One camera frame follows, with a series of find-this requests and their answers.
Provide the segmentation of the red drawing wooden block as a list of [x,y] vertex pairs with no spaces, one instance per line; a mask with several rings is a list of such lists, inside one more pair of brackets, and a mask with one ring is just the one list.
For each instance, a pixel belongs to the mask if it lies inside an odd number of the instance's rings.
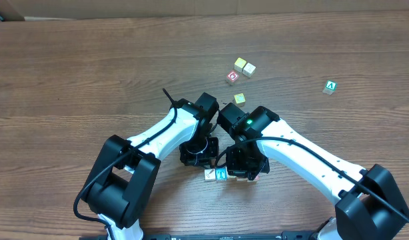
[[237,181],[242,181],[242,182],[247,182],[248,181],[248,179],[244,178],[244,177],[236,177],[236,180]]

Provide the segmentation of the wooden block B and brush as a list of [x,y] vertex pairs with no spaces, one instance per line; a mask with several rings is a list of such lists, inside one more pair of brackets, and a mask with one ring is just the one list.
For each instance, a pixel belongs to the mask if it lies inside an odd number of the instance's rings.
[[205,169],[204,170],[204,180],[205,181],[215,181],[216,180],[215,169]]

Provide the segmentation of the yellow K wooden block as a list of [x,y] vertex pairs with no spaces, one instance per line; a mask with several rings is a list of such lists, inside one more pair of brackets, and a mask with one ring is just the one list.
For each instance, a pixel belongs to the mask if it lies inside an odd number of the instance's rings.
[[227,175],[227,179],[228,179],[228,180],[232,180],[232,181],[236,181],[236,180],[237,180],[237,177],[234,176],[234,175]]

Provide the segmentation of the red M wooden block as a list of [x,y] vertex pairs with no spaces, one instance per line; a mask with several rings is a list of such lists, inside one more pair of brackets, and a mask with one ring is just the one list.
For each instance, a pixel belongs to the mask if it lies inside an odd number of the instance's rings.
[[247,180],[247,183],[256,184],[259,179],[259,176],[256,176],[253,180]]

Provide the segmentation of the blue T wooden block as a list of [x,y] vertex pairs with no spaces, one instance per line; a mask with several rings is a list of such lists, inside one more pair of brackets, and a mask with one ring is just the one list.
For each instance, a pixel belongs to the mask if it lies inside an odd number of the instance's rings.
[[226,168],[217,168],[215,169],[215,179],[216,181],[226,181],[228,179],[227,177],[227,170]]

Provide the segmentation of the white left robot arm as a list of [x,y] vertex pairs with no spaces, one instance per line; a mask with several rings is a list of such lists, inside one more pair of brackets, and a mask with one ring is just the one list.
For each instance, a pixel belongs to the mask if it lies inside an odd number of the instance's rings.
[[[73,203],[76,217],[102,223],[104,239],[142,239],[139,218],[145,210],[162,161],[175,149],[186,166],[210,167],[218,139],[210,122],[218,111],[215,97],[203,93],[196,102],[172,101],[169,113],[145,132],[123,139],[109,137]],[[96,213],[79,213],[84,201]]]

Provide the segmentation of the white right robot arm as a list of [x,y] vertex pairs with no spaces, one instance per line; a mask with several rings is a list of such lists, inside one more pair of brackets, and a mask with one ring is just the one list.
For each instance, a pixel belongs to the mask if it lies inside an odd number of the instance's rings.
[[229,174],[255,179],[275,159],[318,189],[335,216],[311,239],[393,239],[409,224],[409,208],[393,175],[379,164],[370,169],[345,161],[307,140],[266,107],[245,113],[230,103],[217,123],[234,140],[222,152]]

